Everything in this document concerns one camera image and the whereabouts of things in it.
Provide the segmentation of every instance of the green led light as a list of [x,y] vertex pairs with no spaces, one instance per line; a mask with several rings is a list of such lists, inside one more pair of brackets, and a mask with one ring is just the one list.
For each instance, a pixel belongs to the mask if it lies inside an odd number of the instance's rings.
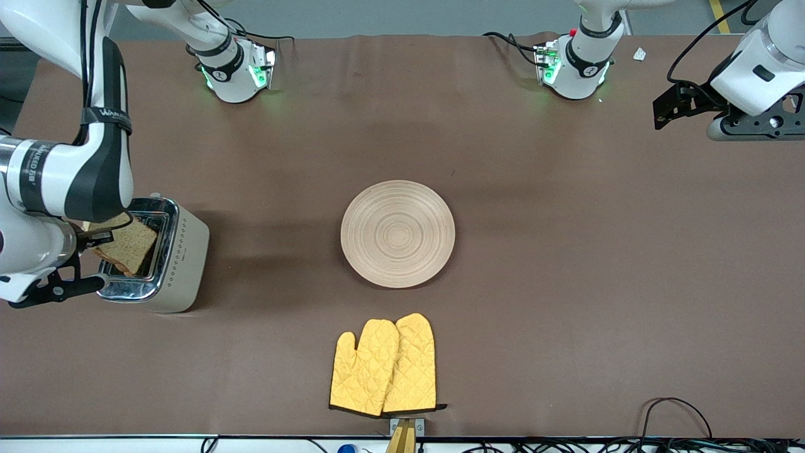
[[252,72],[252,78],[254,79],[254,84],[258,88],[266,86],[266,71],[260,68],[254,68],[252,66],[249,66],[249,69]]
[[559,70],[561,68],[562,68],[561,61],[559,61],[559,58],[557,57],[554,60],[554,64],[552,64],[548,68],[545,68],[545,77],[543,78],[545,83],[547,83],[548,85],[552,84],[556,80],[556,74],[559,73]]
[[209,75],[207,74],[207,70],[204,69],[204,66],[201,67],[201,73],[204,74],[204,78],[207,79],[207,86],[210,89],[214,89],[213,88],[213,83],[209,80]]
[[607,63],[604,68],[601,70],[601,78],[598,79],[598,85],[604,83],[604,77],[606,77],[606,70],[609,69],[609,63]]

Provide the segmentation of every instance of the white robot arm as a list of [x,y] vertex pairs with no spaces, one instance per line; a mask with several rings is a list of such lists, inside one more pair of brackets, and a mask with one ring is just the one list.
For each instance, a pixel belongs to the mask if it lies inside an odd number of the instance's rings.
[[[244,102],[267,86],[273,59],[266,49],[233,36],[198,0],[125,3],[185,39],[223,101]],[[79,255],[96,238],[62,217],[103,222],[133,196],[126,70],[99,24],[108,7],[106,0],[0,0],[0,22],[11,34],[85,85],[82,128],[72,144],[0,135],[0,298],[15,308],[103,288],[105,276],[81,276]],[[62,280],[60,268],[73,268],[74,277]]]
[[589,97],[604,82],[609,58],[623,36],[621,10],[655,8],[674,0],[573,0],[581,9],[575,35],[563,35],[537,50],[537,77],[568,99]]
[[669,78],[675,84],[654,100],[654,128],[717,111],[708,128],[713,140],[805,139],[804,19],[805,0],[782,0],[706,83]]

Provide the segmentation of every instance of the quilted fabric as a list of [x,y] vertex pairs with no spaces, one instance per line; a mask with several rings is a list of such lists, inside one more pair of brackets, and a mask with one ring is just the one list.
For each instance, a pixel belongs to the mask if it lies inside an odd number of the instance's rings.
[[419,314],[397,321],[399,352],[383,413],[436,410],[436,344],[431,323]]
[[357,349],[352,332],[341,334],[332,365],[330,407],[379,417],[399,344],[397,327],[385,319],[366,322]]

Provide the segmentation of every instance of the plate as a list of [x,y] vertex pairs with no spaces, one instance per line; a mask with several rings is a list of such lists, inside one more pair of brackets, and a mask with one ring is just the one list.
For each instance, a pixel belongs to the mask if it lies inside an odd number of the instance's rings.
[[430,280],[448,262],[456,225],[438,193],[412,181],[386,181],[349,204],[341,248],[366,280],[410,288]]

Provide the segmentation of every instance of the silver toaster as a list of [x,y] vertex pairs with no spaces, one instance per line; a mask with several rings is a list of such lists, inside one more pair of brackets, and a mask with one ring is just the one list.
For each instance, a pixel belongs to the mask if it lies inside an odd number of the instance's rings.
[[134,276],[102,261],[109,283],[97,292],[122,304],[140,304],[157,313],[179,313],[193,304],[207,259],[209,228],[179,203],[162,197],[135,198],[129,212],[156,232],[152,253]]

